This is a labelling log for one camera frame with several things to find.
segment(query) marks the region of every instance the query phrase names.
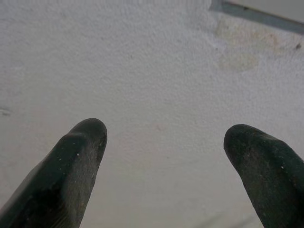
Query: white surface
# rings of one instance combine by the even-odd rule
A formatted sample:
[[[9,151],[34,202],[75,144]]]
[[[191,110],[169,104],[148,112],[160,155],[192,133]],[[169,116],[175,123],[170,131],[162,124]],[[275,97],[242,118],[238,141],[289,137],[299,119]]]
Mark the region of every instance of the white surface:
[[[303,0],[224,0],[304,23]]]
[[[82,227],[255,216],[223,137],[249,124],[304,156],[303,37],[210,4],[2,1],[0,204],[62,135],[96,117],[109,139]]]

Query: gloved finger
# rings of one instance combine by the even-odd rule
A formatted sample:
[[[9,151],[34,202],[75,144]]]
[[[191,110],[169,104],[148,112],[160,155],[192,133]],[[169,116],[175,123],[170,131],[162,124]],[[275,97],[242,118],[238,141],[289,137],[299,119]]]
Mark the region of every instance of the gloved finger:
[[[286,143],[240,124],[224,149],[265,228],[304,227],[304,163]]]
[[[77,124],[30,171],[0,211],[1,228],[78,228],[107,142],[97,119]]]

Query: stain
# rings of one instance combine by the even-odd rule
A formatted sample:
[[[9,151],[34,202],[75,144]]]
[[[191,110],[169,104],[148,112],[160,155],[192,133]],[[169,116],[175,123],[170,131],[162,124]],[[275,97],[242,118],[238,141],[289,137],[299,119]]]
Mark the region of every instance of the stain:
[[[254,51],[271,51],[282,55],[294,49],[294,43],[301,35],[277,30],[263,24],[223,16],[215,29],[215,35],[227,42],[232,48],[250,48]]]
[[[298,44],[295,46],[295,49],[296,49],[296,50],[299,50],[301,47],[302,47],[302,45],[301,45],[300,43],[298,43]]]
[[[243,72],[258,65],[258,59],[253,54],[226,53],[219,58],[218,66],[223,71]]]
[[[0,115],[1,116],[10,116],[11,111],[7,108],[0,107]]]

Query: textured ceiling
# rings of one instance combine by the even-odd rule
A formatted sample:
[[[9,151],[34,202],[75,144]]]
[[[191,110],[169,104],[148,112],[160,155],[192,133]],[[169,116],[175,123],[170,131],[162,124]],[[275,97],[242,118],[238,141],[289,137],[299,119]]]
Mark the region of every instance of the textured ceiling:
[[[304,156],[304,38],[210,5],[1,1],[0,204],[95,117],[108,145],[82,227],[259,227],[223,138],[249,124]]]

